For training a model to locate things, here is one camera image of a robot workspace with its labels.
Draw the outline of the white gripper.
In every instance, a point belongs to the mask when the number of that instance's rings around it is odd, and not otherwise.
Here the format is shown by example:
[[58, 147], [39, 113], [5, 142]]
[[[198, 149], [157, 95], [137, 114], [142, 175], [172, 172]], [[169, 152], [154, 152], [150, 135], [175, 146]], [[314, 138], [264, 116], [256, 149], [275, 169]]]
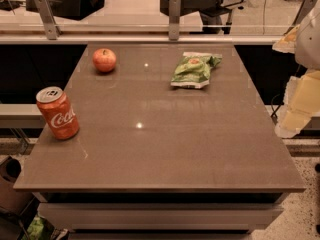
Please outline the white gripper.
[[320, 111], [320, 8], [313, 8], [300, 26], [275, 42], [272, 49], [295, 53], [298, 64], [314, 69], [301, 77], [292, 76], [286, 86], [275, 133], [280, 138], [292, 138]]

